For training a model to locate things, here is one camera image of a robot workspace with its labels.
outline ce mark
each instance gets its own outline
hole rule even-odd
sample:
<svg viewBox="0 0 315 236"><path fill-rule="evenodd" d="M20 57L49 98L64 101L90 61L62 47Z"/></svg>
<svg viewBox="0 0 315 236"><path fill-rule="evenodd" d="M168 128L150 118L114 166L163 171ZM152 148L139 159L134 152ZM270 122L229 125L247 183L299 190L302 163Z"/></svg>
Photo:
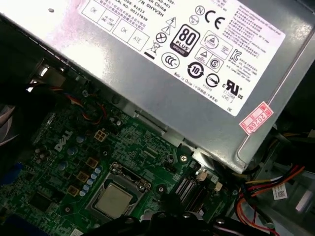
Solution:
<svg viewBox="0 0 315 236"><path fill-rule="evenodd" d="M213 11L213 10L210 10L210 11L207 11L207 13L205 14L205 19L206 19L206 22L210 23L210 20L209 20L209 15L210 14L216 14L216 11ZM218 17L216 18L215 20L215 27L218 29L219 28L219 25L221 25L222 21L224 21L225 18L224 17Z"/></svg>

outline motherboard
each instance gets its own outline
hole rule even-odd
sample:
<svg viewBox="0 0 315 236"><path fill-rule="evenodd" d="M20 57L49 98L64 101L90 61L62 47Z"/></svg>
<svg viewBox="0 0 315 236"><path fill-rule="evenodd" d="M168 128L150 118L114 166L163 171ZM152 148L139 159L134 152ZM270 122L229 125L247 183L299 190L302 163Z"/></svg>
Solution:
<svg viewBox="0 0 315 236"><path fill-rule="evenodd" d="M44 235L76 236L121 215L141 220L167 210L165 196L176 196L181 210L207 222L232 203L214 174L198 172L191 151L173 146L89 86L78 84L60 96L72 99L47 115L17 179L0 189L1 220L13 215Z"/></svg>

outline white sticker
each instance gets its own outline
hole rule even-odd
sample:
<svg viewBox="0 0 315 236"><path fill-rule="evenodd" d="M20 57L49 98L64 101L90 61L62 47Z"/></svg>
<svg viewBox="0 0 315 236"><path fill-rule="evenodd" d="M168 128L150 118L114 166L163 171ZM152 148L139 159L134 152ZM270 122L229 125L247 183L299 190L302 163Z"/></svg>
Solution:
<svg viewBox="0 0 315 236"><path fill-rule="evenodd" d="M285 183L281 184L280 186L272 188L272 192L274 194L275 200L281 200L287 198Z"/></svg>
<svg viewBox="0 0 315 236"><path fill-rule="evenodd" d="M199 213L199 215L201 215L201 216L203 216L203 215L205 214L202 209L201 209L198 213Z"/></svg>
<svg viewBox="0 0 315 236"><path fill-rule="evenodd" d="M217 183L218 180L219 180L219 177L216 176L216 175L213 175L213 176L211 177L211 182L212 182L212 183Z"/></svg>
<svg viewBox="0 0 315 236"><path fill-rule="evenodd" d="M79 10L233 116L285 38L237 0L86 0Z"/></svg>
<svg viewBox="0 0 315 236"><path fill-rule="evenodd" d="M78 229L74 229L70 236L81 236L83 233L79 231Z"/></svg>

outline cpu socket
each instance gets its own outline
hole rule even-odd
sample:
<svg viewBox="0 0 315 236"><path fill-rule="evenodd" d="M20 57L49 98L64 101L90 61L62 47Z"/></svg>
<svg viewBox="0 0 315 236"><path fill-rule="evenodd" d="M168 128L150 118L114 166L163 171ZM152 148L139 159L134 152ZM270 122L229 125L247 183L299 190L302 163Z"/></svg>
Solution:
<svg viewBox="0 0 315 236"><path fill-rule="evenodd" d="M86 210L104 222L130 215L150 188L149 182L114 162Z"/></svg>

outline red inspection stamp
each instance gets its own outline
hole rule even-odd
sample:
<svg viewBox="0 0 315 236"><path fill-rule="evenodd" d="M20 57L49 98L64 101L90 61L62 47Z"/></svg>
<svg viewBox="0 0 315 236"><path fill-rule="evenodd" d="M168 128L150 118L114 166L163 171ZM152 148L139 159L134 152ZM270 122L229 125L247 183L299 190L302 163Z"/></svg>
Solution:
<svg viewBox="0 0 315 236"><path fill-rule="evenodd" d="M252 113L250 113L241 123L240 126L247 134L255 132L274 112L262 102Z"/></svg>

